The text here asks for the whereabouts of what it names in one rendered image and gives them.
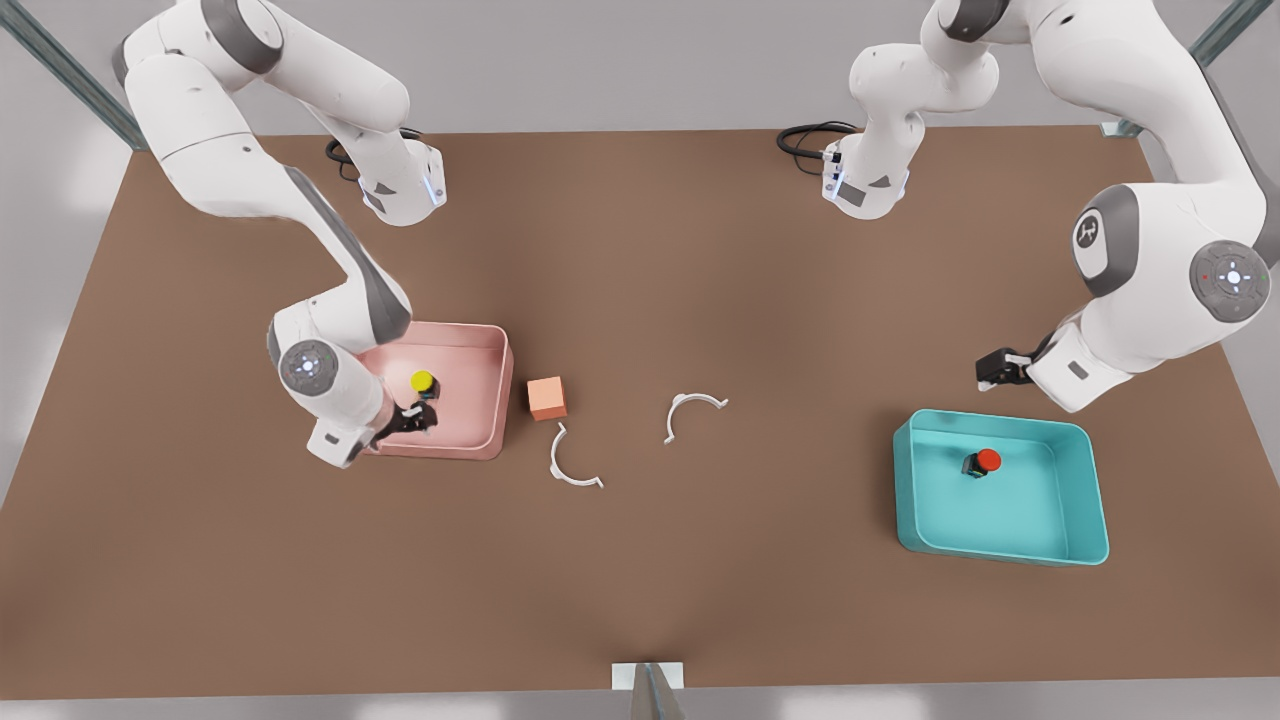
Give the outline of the pink storage box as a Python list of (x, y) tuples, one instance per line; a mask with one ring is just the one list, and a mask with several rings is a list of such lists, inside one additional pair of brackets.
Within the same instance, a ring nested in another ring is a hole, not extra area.
[(515, 360), (498, 325), (413, 322), (402, 338), (358, 359), (402, 407), (417, 398), (410, 382), (415, 372), (430, 372), (442, 383), (442, 397), (431, 404), (438, 425), (387, 437), (380, 455), (483, 461), (500, 452)]

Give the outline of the blue storage box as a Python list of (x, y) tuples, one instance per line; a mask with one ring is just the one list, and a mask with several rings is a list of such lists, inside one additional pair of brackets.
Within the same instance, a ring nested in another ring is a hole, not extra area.
[[(896, 429), (892, 448), (905, 548), (1051, 568), (1108, 559), (1093, 446), (1080, 427), (922, 409)], [(980, 448), (1004, 464), (972, 478), (963, 460)]]

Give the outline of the orange cube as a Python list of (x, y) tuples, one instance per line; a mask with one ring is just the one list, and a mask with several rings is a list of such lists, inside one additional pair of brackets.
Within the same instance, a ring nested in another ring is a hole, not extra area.
[(535, 421), (567, 416), (563, 380), (559, 375), (527, 382), (527, 405)]

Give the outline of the silver frame post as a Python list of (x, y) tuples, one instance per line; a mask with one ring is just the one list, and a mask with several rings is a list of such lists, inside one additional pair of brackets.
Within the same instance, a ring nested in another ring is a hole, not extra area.
[[(1230, 0), (1219, 15), (1187, 47), (1188, 55), (1201, 69), (1208, 68), (1230, 47), (1248, 28), (1251, 28), (1272, 5), (1275, 0)], [(1103, 137), (1137, 138), (1146, 127), (1129, 118), (1100, 123)]]
[(133, 151), (148, 146), (131, 114), (18, 0), (0, 0), (3, 27)]
[(612, 664), (611, 688), (630, 692), (630, 720), (686, 720), (675, 693), (685, 688), (684, 662)]

